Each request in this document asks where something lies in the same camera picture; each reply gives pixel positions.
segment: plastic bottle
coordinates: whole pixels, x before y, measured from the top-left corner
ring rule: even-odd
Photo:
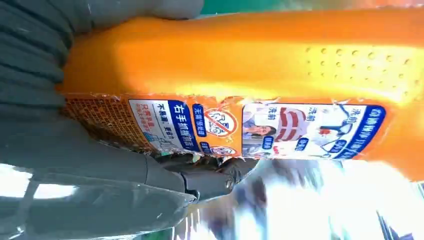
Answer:
[[[64,113],[132,150],[385,161],[424,179],[424,8],[138,18],[76,41]]]

